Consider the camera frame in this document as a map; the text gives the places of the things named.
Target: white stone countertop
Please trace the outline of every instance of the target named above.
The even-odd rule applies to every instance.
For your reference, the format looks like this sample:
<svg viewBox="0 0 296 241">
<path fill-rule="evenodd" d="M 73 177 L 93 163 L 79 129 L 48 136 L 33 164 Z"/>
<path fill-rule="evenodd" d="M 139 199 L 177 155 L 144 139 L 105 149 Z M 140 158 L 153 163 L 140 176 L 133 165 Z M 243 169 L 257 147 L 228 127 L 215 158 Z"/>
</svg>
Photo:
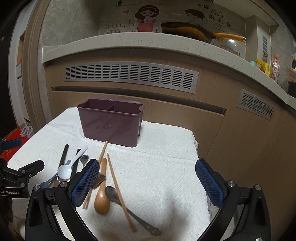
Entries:
<svg viewBox="0 0 296 241">
<path fill-rule="evenodd" d="M 296 99 L 257 67 L 224 49 L 195 39 L 177 35 L 146 32 L 115 33 L 81 39 L 62 46 L 43 47 L 42 63 L 63 56 L 107 48 L 143 47 L 191 54 L 234 69 L 264 86 L 288 106 L 296 110 Z"/>
</svg>

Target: black utensil handle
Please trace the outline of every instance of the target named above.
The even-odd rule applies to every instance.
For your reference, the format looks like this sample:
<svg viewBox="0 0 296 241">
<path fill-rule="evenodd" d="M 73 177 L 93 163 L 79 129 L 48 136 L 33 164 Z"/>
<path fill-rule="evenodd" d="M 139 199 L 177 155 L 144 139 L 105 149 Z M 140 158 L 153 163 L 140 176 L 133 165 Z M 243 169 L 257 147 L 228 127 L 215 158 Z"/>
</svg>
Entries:
<svg viewBox="0 0 296 241">
<path fill-rule="evenodd" d="M 75 175 L 76 171 L 77 171 L 77 166 L 78 166 L 78 162 L 79 162 L 79 158 L 74 162 L 73 166 L 72 166 L 72 172 L 71 172 L 71 177 L 70 179 Z"/>
<path fill-rule="evenodd" d="M 66 155 L 67 155 L 67 152 L 68 152 L 68 148 L 69 148 L 69 145 L 68 144 L 65 145 L 65 148 L 64 148 L 64 151 L 63 151 L 61 160 L 59 162 L 59 167 L 65 163 L 65 159 L 66 159 Z"/>
<path fill-rule="evenodd" d="M 149 223 L 145 222 L 143 219 L 139 218 L 129 209 L 127 209 L 128 213 L 135 219 L 139 224 L 141 224 L 146 230 L 148 230 L 153 236 L 160 236 L 161 231 L 158 228 L 153 227 Z"/>
</svg>

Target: wooden chopstick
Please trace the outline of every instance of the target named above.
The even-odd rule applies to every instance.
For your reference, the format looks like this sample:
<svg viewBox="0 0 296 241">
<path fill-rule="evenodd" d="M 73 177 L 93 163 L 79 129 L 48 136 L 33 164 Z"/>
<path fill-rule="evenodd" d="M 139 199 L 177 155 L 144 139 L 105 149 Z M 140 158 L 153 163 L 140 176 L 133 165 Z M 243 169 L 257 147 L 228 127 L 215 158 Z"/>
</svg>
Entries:
<svg viewBox="0 0 296 241">
<path fill-rule="evenodd" d="M 120 193 L 120 190 L 119 190 L 119 187 L 118 187 L 118 184 L 117 184 L 117 181 L 116 181 L 116 177 L 115 177 L 115 174 L 114 174 L 114 170 L 113 170 L 113 167 L 112 167 L 111 160 L 110 160 L 108 152 L 107 152 L 107 158 L 108 158 L 108 163 L 109 163 L 111 175 L 112 175 L 112 178 L 113 178 L 113 182 L 114 182 L 114 185 L 115 185 L 115 189 L 116 189 L 116 192 L 118 194 L 119 201 L 121 203 L 121 206 L 122 206 L 122 209 L 123 209 L 124 214 L 126 216 L 126 219 L 128 220 L 128 223 L 129 223 L 131 229 L 133 230 L 133 232 L 137 232 L 137 228 L 134 225 L 133 221 L 131 220 L 131 217 L 129 216 L 128 211 L 126 209 L 126 206 L 125 206 L 125 204 L 123 202 L 123 198 L 122 198 L 122 195 Z"/>
<path fill-rule="evenodd" d="M 106 150 L 107 144 L 108 144 L 108 142 L 106 141 L 106 142 L 105 142 L 105 145 L 103 146 L 103 149 L 102 149 L 102 151 L 101 151 L 101 154 L 100 154 L 100 156 L 99 156 L 99 159 L 98 159 L 98 161 L 99 161 L 99 165 L 101 165 L 102 158 L 103 158 L 103 156 L 104 156 L 104 153 L 105 153 L 105 150 Z M 88 205 L 89 205 L 89 200 L 90 200 L 90 198 L 91 198 L 91 193 L 92 193 L 92 188 L 89 190 L 89 192 L 88 192 L 88 194 L 87 194 L 87 196 L 86 196 L 86 198 L 85 198 L 85 200 L 84 200 L 84 202 L 83 202 L 82 209 L 87 209 L 87 207 L 88 207 Z"/>
</svg>

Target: white spoon handle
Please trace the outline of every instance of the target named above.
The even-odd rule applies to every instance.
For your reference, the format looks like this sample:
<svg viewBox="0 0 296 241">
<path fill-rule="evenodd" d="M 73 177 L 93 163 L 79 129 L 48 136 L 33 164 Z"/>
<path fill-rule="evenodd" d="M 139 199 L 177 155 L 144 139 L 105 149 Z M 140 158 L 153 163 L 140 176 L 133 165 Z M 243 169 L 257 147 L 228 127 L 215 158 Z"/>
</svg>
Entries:
<svg viewBox="0 0 296 241">
<path fill-rule="evenodd" d="M 76 154 L 76 156 L 70 159 L 71 162 L 68 166 L 71 167 L 74 164 L 74 162 L 87 150 L 87 148 L 87 145 L 83 146 L 81 150 Z"/>
</svg>

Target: purple plastic container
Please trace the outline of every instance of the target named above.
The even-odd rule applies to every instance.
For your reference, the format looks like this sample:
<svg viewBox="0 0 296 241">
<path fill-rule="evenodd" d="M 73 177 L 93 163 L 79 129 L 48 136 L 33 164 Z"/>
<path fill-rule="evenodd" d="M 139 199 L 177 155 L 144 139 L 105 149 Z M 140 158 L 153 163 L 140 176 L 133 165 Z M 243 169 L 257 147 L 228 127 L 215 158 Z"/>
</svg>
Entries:
<svg viewBox="0 0 296 241">
<path fill-rule="evenodd" d="M 141 131 L 144 104 L 137 101 L 91 98 L 78 105 L 86 138 L 135 147 Z"/>
</svg>

